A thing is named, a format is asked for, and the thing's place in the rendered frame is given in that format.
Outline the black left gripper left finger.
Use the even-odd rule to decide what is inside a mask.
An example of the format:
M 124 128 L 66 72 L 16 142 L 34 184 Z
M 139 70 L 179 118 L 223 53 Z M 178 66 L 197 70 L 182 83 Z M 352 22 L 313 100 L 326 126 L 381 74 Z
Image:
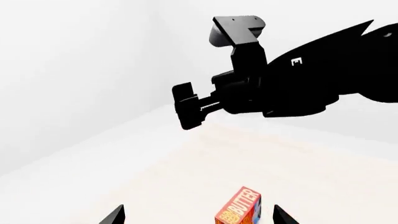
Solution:
M 98 224 L 124 224 L 124 222 L 125 222 L 124 205 L 119 205 Z

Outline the red butter box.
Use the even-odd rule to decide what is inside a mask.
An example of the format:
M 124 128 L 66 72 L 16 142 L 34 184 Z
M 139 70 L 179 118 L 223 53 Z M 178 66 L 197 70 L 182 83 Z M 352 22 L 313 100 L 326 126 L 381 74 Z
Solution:
M 215 215 L 215 224 L 258 224 L 262 195 L 242 186 Z

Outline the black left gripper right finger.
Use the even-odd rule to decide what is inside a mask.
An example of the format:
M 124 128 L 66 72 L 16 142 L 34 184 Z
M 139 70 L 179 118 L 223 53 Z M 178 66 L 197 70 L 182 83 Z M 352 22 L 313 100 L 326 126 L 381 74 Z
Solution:
M 283 208 L 274 205 L 273 210 L 274 224 L 299 224 L 292 216 L 290 216 Z

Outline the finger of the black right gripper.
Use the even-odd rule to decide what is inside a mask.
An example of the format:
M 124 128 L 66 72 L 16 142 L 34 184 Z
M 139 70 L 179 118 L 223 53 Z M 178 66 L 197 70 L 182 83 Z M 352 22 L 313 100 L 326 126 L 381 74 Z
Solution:
M 193 87 L 190 82 L 182 83 L 182 84 L 175 85 L 174 87 L 172 87 L 172 95 L 173 95 L 175 103 L 180 103 L 180 102 L 196 103 L 196 102 L 198 102 L 198 95 L 194 94 Z
M 190 130 L 200 126 L 205 120 L 205 115 L 201 111 L 200 100 L 198 97 L 191 97 L 176 102 L 175 111 L 183 130 Z

